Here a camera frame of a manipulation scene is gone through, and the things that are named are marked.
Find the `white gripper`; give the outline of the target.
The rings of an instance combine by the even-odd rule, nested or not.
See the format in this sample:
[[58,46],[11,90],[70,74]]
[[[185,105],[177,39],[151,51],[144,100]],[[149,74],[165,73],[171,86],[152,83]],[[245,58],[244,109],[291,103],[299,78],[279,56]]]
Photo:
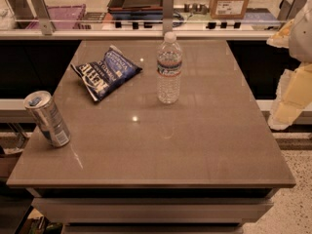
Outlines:
[[291,126],[312,102],[312,0],[285,23],[266,44],[275,48],[289,48],[290,55],[302,64],[294,71],[286,69],[281,75],[273,100],[268,125],[282,131]]

